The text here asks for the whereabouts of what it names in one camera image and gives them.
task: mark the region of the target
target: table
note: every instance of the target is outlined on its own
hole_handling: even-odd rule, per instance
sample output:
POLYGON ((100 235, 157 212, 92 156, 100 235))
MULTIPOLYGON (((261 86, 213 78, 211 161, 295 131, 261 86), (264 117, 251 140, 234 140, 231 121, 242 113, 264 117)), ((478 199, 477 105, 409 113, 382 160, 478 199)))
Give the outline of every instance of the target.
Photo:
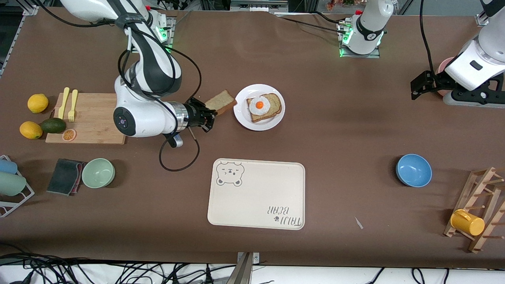
MULTIPOLYGON (((55 12, 78 22, 63 9, 55 12)), ((330 27, 314 16, 297 19, 330 27)), ((471 17, 426 17, 425 28, 435 64, 478 31, 471 17)), ((446 106, 437 94, 412 101, 410 81, 428 67, 419 18, 393 16, 387 29, 380 59, 340 58, 331 32, 263 12, 192 12, 177 25, 174 47, 201 68, 197 98, 264 83, 283 94, 286 114, 264 132, 243 128, 232 112, 218 117, 211 132, 195 132, 197 162, 170 173, 158 164, 161 137, 77 146, 18 133, 22 122, 47 117, 26 108, 34 93, 54 104, 65 86, 113 92, 127 42, 115 27, 74 28, 39 11, 26 20, 0 80, 0 149, 18 163, 36 196, 0 220, 0 241, 94 259, 234 263, 236 252, 255 251, 267 264, 503 268, 504 242, 490 240, 475 255, 465 252, 466 238, 442 236, 469 171, 503 165, 503 111, 446 106), (431 163, 428 186, 405 187, 396 179, 394 165, 407 153, 431 163), (82 186, 75 197, 45 193, 57 158, 98 157, 116 166, 109 188, 82 186), (209 185, 218 158, 302 163, 304 228, 210 225, 209 185)), ((182 101, 196 87, 197 73, 176 58, 183 83, 170 99, 182 101)), ((182 136, 184 147, 165 151, 172 167, 195 153, 189 133, 182 136)))

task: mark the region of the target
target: toast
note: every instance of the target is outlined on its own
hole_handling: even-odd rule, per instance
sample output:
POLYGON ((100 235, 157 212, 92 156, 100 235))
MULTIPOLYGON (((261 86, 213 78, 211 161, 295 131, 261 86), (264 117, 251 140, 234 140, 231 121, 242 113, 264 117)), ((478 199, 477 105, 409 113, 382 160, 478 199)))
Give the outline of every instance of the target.
MULTIPOLYGON (((272 118, 272 117, 280 114, 282 111, 281 100, 279 99, 279 97, 276 94, 267 93, 267 94, 261 95, 261 97, 267 98, 267 100, 270 102, 270 109, 264 115, 255 115, 255 114, 251 113, 251 119, 252 119, 253 123, 272 118)), ((250 105, 251 101, 253 99, 254 98, 247 99, 247 105, 250 105)))
POLYGON ((205 106, 210 110, 215 110, 218 113, 217 115, 221 115, 225 111, 233 108, 236 104, 237 101, 235 98, 232 97, 228 90, 225 89, 212 99, 208 100, 205 103, 205 106))

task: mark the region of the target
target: white plate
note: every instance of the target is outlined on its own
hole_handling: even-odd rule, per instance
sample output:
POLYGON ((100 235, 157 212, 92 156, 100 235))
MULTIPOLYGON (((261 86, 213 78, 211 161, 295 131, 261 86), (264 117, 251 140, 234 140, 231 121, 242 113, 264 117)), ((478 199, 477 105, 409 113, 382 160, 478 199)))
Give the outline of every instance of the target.
POLYGON ((207 220, 220 226, 301 229, 305 224, 304 166, 217 159, 207 220))
POLYGON ((243 88, 238 93, 235 100, 237 101, 237 104, 233 107, 235 117, 237 118, 238 122, 240 122, 240 124, 246 128, 249 128, 250 130, 263 131, 275 127, 277 124, 279 124, 279 122, 281 122, 282 118, 284 117, 284 112, 286 111, 286 103, 284 102, 284 98, 282 97, 281 93, 279 93, 279 91, 273 87, 264 84, 254 84, 243 88), (251 112, 249 111, 249 105, 247 104, 247 99, 259 97, 267 93, 274 93, 279 97, 282 105, 281 113, 272 118, 253 123, 251 112))

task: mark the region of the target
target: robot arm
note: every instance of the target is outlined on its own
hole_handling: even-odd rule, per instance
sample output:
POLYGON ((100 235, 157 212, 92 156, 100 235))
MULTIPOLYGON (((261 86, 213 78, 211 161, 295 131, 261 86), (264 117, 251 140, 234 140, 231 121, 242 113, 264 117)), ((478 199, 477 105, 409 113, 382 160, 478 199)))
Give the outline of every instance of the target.
POLYGON ((119 76, 114 84, 114 122, 119 131, 133 137, 171 133, 173 138, 186 127, 201 126, 205 132, 212 128, 215 113, 198 100, 193 98, 186 104, 159 100, 179 89, 182 74, 175 58, 166 52, 150 27, 152 13, 157 12, 148 12, 141 0, 62 0, 62 4, 86 21, 115 20, 139 51, 140 60, 124 74, 128 82, 119 76))
POLYGON ((351 28, 342 43, 356 54, 371 53, 380 44, 384 27, 393 10, 394 4, 391 0, 369 0, 361 15, 346 19, 351 28))
POLYGON ((138 84, 140 90, 151 93, 164 90, 166 93, 173 93, 179 89, 182 80, 181 69, 175 58, 168 56, 153 39, 138 33, 142 31, 156 38, 156 34, 147 25, 147 21, 152 16, 141 0, 62 0, 62 4, 72 15, 86 21, 97 21, 103 18, 116 21, 119 19, 122 22, 133 20, 134 22, 126 23, 124 27, 121 27, 124 28, 125 33, 128 33, 128 28, 131 28, 132 44, 140 53, 140 61, 132 70, 134 72, 127 72, 129 75, 134 75, 129 78, 133 78, 132 85, 138 84), (136 20, 135 15, 138 15, 142 21, 136 20))
POLYGON ((468 41, 438 75, 425 71, 411 82, 412 99, 425 92, 450 89, 448 105, 505 108, 501 91, 505 71, 505 0, 481 0, 489 23, 468 41), (496 81, 497 89, 489 89, 496 81))

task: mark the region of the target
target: bear face print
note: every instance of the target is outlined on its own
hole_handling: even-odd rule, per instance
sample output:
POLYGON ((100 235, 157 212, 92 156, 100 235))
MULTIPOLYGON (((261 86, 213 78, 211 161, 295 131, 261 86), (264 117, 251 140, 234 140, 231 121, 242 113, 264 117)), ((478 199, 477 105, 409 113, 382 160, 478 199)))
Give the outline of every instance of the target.
POLYGON ((217 184, 232 183, 234 186, 242 184, 242 174, 244 174, 244 166, 238 163, 219 163, 216 168, 218 172, 217 184))

